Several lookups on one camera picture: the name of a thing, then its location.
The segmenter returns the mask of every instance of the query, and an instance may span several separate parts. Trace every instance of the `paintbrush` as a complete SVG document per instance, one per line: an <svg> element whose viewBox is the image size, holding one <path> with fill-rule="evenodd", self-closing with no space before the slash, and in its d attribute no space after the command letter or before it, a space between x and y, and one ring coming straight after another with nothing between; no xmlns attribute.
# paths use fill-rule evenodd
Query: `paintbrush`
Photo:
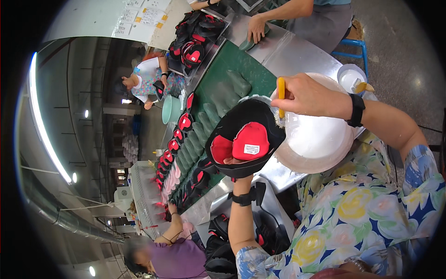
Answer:
<svg viewBox="0 0 446 279"><path fill-rule="evenodd" d="M277 97L278 99L285 99L285 80L280 77L277 79ZM280 128L285 127L285 111L279 109L279 115L276 115L276 125Z"/></svg>

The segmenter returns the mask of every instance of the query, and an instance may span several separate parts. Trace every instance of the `green conveyor belt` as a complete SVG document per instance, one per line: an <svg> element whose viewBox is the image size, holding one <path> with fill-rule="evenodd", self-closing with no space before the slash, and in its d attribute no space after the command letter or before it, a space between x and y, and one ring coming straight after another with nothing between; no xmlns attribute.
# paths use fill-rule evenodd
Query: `green conveyor belt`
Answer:
<svg viewBox="0 0 446 279"><path fill-rule="evenodd" d="M203 104L213 103L210 99L210 94L215 90L216 84L222 81L229 82L226 70L233 70L241 73L243 78L252 86L249 93L250 96L253 94L270 96L276 88L276 77L270 71L246 52L239 50L236 45L230 41L226 41L195 90L195 98L197 100L191 112L194 121L200 122L198 120L198 113L204 112ZM180 188L183 188L188 179L190 179L190 174L191 173L188 174ZM218 184L223 177L224 175L222 174L211 175L209 188L203 190L202 195Z"/></svg>

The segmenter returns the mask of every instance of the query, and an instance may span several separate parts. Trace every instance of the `stack of shoe uppers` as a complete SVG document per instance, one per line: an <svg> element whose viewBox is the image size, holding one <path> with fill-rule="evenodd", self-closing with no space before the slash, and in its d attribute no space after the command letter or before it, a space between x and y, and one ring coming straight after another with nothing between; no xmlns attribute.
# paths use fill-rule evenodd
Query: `stack of shoe uppers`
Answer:
<svg viewBox="0 0 446 279"><path fill-rule="evenodd" d="M169 55L181 60L189 75L203 61L204 45L215 43L224 27L224 21L202 11L186 13L176 26L177 38L169 46Z"/></svg>

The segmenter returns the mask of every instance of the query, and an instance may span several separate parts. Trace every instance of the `hand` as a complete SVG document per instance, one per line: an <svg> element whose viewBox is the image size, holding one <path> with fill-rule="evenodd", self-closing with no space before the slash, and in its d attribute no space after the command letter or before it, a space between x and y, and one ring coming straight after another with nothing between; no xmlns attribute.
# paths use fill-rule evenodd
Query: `hand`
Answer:
<svg viewBox="0 0 446 279"><path fill-rule="evenodd" d="M271 106L301 115L350 119L349 95L330 90L303 73L283 78L285 99L272 100Z"/></svg>
<svg viewBox="0 0 446 279"><path fill-rule="evenodd" d="M251 36L255 44L260 42L260 35L265 37L265 21L261 19L260 14L256 14L248 23L248 42L251 41Z"/></svg>
<svg viewBox="0 0 446 279"><path fill-rule="evenodd" d="M165 75L163 75L163 76L161 77L161 82L162 82L163 85L164 85L164 89L166 89L166 87L169 85L169 83L167 82L167 77L166 77Z"/></svg>
<svg viewBox="0 0 446 279"><path fill-rule="evenodd" d="M170 213L170 215L172 215L172 214L174 214L174 213L177 213L177 206L176 206L176 205L174 205L174 204L171 203L171 202L169 202L167 205L168 205L168 207L169 207L169 213Z"/></svg>
<svg viewBox="0 0 446 279"><path fill-rule="evenodd" d="M144 103L144 108L145 108L145 109L150 109L150 108L152 107L152 105L153 105L153 102L150 101L150 100L147 100L147 101Z"/></svg>
<svg viewBox="0 0 446 279"><path fill-rule="evenodd" d="M235 159L233 157L226 158L226 159L223 160L223 164L225 164L225 165L235 165L235 164L240 164L240 163L244 163L244 162L246 162L246 161L240 161L240 160L237 160L237 159Z"/></svg>

